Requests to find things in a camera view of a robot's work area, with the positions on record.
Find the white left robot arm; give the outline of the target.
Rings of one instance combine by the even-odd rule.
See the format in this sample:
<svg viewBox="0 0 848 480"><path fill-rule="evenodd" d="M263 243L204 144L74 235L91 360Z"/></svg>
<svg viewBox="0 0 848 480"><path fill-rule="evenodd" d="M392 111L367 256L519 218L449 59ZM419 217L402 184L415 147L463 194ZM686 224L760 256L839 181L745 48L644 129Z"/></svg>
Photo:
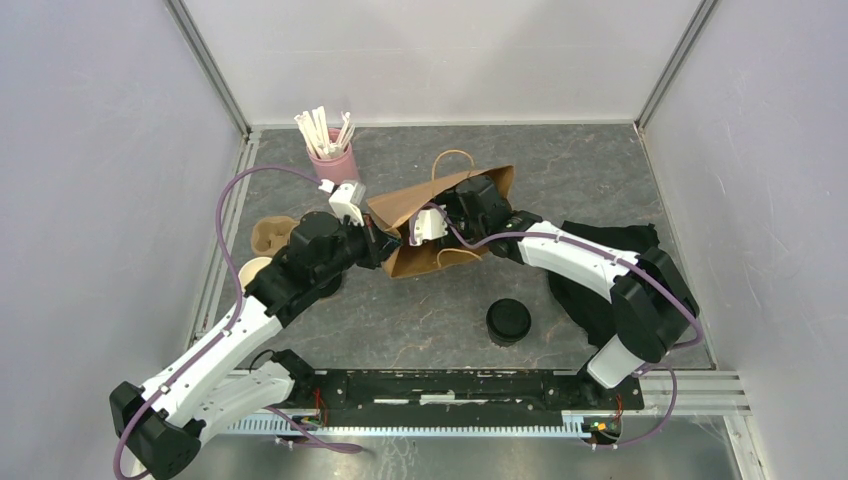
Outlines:
<svg viewBox="0 0 848 480"><path fill-rule="evenodd" d="M304 215L273 256L242 267L235 304L206 335L141 385L124 381L111 392L119 437L115 476L124 478L121 457L130 451L145 468L139 478L171 479L218 432L253 411L283 401L306 405L313 379L279 363L220 383L249 353L334 294L348 269L377 269L399 245L368 214L360 220L322 211Z"/></svg>

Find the brown cardboard cup carrier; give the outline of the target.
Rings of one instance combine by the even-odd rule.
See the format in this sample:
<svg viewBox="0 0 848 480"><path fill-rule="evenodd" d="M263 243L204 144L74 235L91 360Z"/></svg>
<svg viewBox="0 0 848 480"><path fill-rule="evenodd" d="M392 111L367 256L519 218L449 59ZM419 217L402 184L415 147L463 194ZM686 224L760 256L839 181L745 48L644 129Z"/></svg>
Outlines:
<svg viewBox="0 0 848 480"><path fill-rule="evenodd" d="M291 232L299 222L288 216L271 216L259 220L253 227L250 247L256 256L273 257L289 244Z"/></svg>

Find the black cloth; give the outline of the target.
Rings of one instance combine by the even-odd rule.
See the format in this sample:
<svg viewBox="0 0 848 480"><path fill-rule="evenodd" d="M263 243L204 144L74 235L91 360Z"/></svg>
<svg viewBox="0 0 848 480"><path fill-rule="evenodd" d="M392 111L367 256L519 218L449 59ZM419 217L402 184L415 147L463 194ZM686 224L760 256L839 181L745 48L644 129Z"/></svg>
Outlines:
<svg viewBox="0 0 848 480"><path fill-rule="evenodd" d="M650 247L660 245L653 223L598 227L564 220L561 229L595 243L639 254ZM547 273L547 282L554 300L586 333L589 345L601 348L616 334L613 310L608 300L591 289L553 272Z"/></svg>

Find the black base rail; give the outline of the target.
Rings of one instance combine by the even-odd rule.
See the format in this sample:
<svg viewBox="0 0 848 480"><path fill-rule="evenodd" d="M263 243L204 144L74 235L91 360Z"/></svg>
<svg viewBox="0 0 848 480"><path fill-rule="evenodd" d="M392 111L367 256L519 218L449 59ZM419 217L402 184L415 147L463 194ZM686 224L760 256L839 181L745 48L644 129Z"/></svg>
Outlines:
<svg viewBox="0 0 848 480"><path fill-rule="evenodd" d="M320 412L329 427L542 427L568 413L641 411L645 401L636 379L605 390L570 371L329 369L296 378L275 406Z"/></svg>

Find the white wrapped straws bundle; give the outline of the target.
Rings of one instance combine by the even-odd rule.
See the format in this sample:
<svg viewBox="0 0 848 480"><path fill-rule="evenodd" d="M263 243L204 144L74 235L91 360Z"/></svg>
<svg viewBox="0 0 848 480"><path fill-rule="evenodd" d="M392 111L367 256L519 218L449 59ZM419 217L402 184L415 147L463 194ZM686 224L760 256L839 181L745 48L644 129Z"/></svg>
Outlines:
<svg viewBox="0 0 848 480"><path fill-rule="evenodd" d="M341 112L342 126L334 130L328 124L324 106L305 110L293 118L306 150L319 160L331 160L352 151L355 124L349 111Z"/></svg>

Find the pink straw holder cup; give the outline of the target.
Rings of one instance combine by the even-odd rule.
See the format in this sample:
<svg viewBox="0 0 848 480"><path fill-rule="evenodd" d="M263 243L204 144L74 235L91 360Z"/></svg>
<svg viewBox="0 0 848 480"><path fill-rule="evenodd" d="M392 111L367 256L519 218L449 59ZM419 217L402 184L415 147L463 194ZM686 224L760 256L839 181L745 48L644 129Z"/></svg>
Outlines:
<svg viewBox="0 0 848 480"><path fill-rule="evenodd" d="M328 179L336 184L346 180L360 181L359 170L353 152L353 145L349 144L343 154L335 158L321 158L318 151L313 149L313 142L306 136L307 155L313 165L316 177Z"/></svg>

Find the brown paper bag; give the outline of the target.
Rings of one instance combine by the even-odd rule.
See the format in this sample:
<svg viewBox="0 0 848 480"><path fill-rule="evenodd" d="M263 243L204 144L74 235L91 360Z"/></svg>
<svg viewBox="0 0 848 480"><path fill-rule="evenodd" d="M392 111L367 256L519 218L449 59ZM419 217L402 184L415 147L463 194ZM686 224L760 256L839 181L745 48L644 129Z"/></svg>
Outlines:
<svg viewBox="0 0 848 480"><path fill-rule="evenodd" d="M472 168L440 176L436 173L438 164L438 160L433 162L428 181L373 196L367 200L375 223L384 232L397 237L401 242L401 246L383 263L384 271L392 279L416 277L466 264L488 253L485 247L478 249L467 249L461 245L444 247L437 240L412 245L410 234L415 230L414 217L437 195L466 179L480 175L490 177L496 190L503 197L508 197L515 177L514 167L504 165L488 169Z"/></svg>

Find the stack of paper cups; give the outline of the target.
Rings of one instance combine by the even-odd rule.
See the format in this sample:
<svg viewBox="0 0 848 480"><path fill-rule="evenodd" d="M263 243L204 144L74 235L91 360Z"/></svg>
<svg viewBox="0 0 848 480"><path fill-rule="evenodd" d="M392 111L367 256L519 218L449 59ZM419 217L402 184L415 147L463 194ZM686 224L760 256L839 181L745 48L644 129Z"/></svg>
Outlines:
<svg viewBox="0 0 848 480"><path fill-rule="evenodd" d="M238 280L241 289L245 290L247 285L252 282L258 272L267 267L272 261L271 257L260 256L247 261L238 272Z"/></svg>

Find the stack of black lids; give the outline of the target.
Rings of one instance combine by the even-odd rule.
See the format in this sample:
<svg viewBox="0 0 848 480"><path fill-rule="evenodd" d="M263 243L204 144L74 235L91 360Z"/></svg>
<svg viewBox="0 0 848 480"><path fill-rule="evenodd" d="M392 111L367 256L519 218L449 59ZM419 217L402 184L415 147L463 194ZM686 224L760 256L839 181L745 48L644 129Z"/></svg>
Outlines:
<svg viewBox="0 0 848 480"><path fill-rule="evenodd" d="M319 299L333 296L342 286L344 274L339 272L334 275L323 275L315 279L315 286Z"/></svg>

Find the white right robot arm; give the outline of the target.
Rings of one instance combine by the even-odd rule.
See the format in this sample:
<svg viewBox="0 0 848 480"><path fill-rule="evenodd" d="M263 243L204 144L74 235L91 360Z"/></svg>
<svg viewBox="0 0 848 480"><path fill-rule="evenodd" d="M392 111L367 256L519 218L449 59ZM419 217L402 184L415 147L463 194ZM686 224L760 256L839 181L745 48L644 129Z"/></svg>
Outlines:
<svg viewBox="0 0 848 480"><path fill-rule="evenodd" d="M408 242L435 242L539 268L576 283L608 306L613 332L587 361L577 382L580 400L602 408L618 385L671 351L703 338L699 307L671 257L651 246L639 253L567 232L542 217L514 209L487 175L473 176L437 194L408 222Z"/></svg>

